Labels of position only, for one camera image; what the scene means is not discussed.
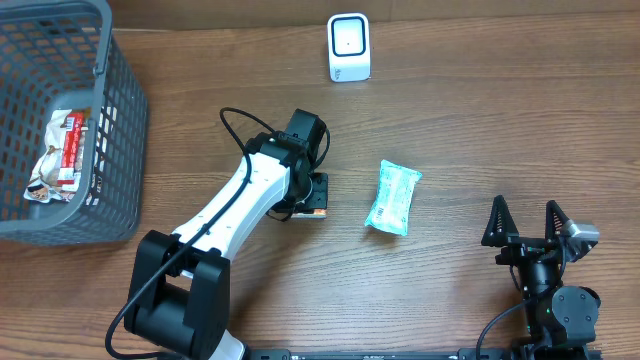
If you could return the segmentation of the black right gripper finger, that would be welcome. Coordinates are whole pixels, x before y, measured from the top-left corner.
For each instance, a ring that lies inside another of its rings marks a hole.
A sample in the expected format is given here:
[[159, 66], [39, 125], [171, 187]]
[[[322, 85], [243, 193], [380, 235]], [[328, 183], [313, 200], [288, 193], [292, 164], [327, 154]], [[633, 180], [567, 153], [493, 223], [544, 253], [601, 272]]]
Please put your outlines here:
[[482, 246], [504, 247], [511, 245], [519, 237], [519, 231], [502, 195], [494, 198], [491, 214], [483, 237]]
[[546, 204], [545, 217], [545, 238], [555, 240], [561, 233], [562, 227], [570, 218], [562, 211], [555, 200], [550, 200]]

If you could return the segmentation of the orange juice carton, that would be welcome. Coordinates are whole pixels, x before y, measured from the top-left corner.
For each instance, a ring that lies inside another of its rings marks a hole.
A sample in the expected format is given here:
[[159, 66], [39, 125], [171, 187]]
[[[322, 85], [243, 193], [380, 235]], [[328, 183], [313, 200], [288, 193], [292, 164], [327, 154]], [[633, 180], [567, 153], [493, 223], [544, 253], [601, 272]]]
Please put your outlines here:
[[296, 212], [291, 218], [292, 219], [325, 219], [327, 216], [326, 209], [313, 209], [311, 211], [306, 212]]

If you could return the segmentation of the teal snack packet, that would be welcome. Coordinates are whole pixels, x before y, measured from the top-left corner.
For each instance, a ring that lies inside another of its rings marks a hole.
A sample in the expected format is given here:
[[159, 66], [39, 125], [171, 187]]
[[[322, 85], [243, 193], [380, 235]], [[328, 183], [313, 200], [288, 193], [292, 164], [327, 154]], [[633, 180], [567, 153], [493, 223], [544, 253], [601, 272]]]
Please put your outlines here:
[[419, 171], [382, 160], [376, 199], [364, 225], [407, 236], [413, 193], [421, 178]]

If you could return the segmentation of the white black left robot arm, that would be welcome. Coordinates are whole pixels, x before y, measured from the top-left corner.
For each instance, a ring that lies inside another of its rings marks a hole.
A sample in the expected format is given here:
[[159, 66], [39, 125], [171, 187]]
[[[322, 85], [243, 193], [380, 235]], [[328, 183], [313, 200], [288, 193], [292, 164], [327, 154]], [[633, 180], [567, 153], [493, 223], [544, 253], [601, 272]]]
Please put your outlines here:
[[251, 358], [228, 329], [231, 264], [259, 221], [269, 216], [323, 219], [328, 176], [319, 172], [330, 132], [316, 114], [297, 109], [287, 127], [240, 145], [242, 160], [214, 198], [169, 234], [149, 231], [139, 243], [127, 303], [105, 336], [114, 358], [117, 326], [159, 346], [150, 359]]

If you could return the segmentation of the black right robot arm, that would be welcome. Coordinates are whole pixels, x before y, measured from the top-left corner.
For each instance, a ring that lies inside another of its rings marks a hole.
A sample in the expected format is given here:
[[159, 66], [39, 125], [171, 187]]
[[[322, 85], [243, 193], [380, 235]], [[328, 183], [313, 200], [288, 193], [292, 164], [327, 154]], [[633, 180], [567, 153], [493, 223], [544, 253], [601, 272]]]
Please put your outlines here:
[[503, 359], [599, 359], [588, 344], [596, 339], [601, 299], [588, 287], [563, 283], [567, 265], [585, 257], [599, 238], [594, 224], [571, 219], [554, 200], [546, 204], [545, 236], [523, 237], [506, 200], [496, 196], [481, 244], [500, 250], [495, 262], [509, 268], [522, 300], [484, 327], [474, 357], [483, 356], [484, 339], [497, 322], [522, 310], [528, 335], [514, 340]]

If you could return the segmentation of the red white snack packet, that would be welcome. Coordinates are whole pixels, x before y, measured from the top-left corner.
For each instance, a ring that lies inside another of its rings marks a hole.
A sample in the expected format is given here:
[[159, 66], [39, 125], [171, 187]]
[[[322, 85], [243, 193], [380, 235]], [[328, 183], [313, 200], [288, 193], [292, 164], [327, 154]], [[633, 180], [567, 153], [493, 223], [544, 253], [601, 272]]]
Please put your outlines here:
[[55, 110], [46, 126], [44, 154], [34, 165], [23, 198], [48, 204], [70, 202], [78, 191], [91, 114], [86, 109]]

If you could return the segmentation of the grey plastic mesh basket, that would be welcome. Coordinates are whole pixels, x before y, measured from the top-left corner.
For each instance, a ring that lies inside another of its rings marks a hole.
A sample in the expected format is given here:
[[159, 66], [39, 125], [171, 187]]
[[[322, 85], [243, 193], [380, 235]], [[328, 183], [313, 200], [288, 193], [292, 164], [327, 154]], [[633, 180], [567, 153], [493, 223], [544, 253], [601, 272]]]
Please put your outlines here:
[[104, 1], [1, 5], [1, 236], [116, 242], [140, 218], [149, 105]]

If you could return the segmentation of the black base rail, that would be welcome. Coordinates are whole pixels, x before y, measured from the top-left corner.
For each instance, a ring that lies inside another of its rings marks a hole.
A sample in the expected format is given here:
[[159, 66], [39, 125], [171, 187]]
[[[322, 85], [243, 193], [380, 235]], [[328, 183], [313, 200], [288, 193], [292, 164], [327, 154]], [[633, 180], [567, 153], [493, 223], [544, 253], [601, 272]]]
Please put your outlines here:
[[[287, 349], [253, 349], [245, 359], [251, 360], [508, 360], [527, 359], [501, 348], [481, 350], [476, 357], [475, 348], [461, 348], [449, 352], [291, 352]], [[547, 351], [536, 354], [535, 359], [603, 359], [600, 351]]]

